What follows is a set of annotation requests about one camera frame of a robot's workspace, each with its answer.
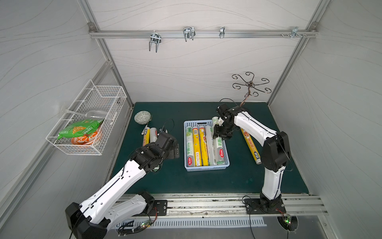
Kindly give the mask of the clear wrap roll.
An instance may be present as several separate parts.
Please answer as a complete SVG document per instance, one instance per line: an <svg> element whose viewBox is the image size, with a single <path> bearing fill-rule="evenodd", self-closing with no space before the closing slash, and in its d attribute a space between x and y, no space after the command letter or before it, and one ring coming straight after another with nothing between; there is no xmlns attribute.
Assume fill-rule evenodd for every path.
<svg viewBox="0 0 382 239"><path fill-rule="evenodd" d="M217 165L225 164L224 161L224 151L223 143L221 137L216 135L215 126L218 125L218 117L212 118L212 134L213 134L213 143L215 148L215 159Z"/></svg>

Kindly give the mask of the white wrap roll group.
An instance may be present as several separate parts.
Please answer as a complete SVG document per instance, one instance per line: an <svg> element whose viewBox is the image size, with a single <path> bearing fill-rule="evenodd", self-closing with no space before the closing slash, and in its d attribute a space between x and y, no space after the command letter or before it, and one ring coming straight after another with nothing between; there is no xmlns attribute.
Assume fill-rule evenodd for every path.
<svg viewBox="0 0 382 239"><path fill-rule="evenodd" d="M212 127L210 125L206 125L205 129L206 129L207 148L208 148L208 155L209 155L209 164L210 166L214 166L216 165L216 161L215 161L215 149L214 149L214 143L213 143Z"/></svg>

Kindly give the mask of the white green wrap roll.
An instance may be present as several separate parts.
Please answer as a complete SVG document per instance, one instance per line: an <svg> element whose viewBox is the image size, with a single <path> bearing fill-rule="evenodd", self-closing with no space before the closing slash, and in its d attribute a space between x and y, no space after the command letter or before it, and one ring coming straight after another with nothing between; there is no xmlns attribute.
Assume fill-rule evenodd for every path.
<svg viewBox="0 0 382 239"><path fill-rule="evenodd" d="M158 131L155 127L150 129L150 142L156 142L158 138Z"/></svg>
<svg viewBox="0 0 382 239"><path fill-rule="evenodd" d="M186 127L186 150L187 150L187 165L188 167L195 166L194 141L192 127Z"/></svg>

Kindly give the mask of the yellow wrap roll long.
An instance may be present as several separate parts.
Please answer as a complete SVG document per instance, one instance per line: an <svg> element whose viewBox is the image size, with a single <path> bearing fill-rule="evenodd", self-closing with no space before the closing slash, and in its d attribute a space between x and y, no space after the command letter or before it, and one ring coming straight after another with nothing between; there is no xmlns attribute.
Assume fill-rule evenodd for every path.
<svg viewBox="0 0 382 239"><path fill-rule="evenodd" d="M197 127L193 128L193 143L194 143L194 154L195 154L195 166L202 166L202 155L200 147L199 129Z"/></svg>

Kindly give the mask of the light blue plastic basket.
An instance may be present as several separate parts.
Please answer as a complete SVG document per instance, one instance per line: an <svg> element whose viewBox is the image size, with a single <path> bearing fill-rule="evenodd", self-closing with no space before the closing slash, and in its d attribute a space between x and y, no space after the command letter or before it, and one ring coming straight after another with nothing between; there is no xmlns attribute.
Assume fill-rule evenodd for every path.
<svg viewBox="0 0 382 239"><path fill-rule="evenodd" d="M225 142L213 139L215 120L184 122L185 169L188 172L224 170L230 166Z"/></svg>

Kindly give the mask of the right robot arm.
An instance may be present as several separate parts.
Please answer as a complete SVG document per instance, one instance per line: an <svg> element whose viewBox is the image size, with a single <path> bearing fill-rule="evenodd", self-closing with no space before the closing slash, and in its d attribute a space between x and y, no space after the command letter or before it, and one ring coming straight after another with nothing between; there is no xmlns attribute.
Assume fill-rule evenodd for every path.
<svg viewBox="0 0 382 239"><path fill-rule="evenodd" d="M288 135L263 125L240 106L229 108L221 104L216 111L219 118L213 138L230 139L237 129L248 132L262 146L260 158L265 167L265 178L261 197L269 201L280 198L283 173L290 159Z"/></svg>

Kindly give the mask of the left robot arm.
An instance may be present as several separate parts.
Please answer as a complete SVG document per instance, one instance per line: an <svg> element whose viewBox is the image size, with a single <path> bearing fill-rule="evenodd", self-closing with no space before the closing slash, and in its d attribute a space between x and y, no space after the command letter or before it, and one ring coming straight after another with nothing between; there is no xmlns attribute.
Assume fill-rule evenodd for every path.
<svg viewBox="0 0 382 239"><path fill-rule="evenodd" d="M73 202L66 208L71 236L77 239L103 239L109 230L127 218L140 214L149 216L155 199L147 192L136 194L120 204L116 202L178 147L175 137L162 132L155 142L134 150L123 168L99 191L83 202Z"/></svg>

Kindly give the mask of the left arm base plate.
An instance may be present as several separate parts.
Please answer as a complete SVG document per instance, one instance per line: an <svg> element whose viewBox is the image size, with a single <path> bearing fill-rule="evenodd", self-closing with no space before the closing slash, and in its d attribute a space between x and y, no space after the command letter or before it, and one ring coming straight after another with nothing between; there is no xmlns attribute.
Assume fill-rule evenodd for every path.
<svg viewBox="0 0 382 239"><path fill-rule="evenodd" d="M150 211L150 213L148 213L148 215L150 217L155 217L156 215L159 217L166 216L167 207L168 207L167 200L154 200L152 210Z"/></svg>

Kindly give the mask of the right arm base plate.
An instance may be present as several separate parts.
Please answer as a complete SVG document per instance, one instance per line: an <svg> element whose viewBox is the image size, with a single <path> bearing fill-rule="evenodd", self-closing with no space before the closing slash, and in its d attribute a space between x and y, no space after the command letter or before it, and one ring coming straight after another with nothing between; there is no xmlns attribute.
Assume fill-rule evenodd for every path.
<svg viewBox="0 0 382 239"><path fill-rule="evenodd" d="M242 203L245 205L245 210L248 215L262 214L286 214L286 209L280 195L276 199L269 200L265 196L260 198L244 197Z"/></svg>

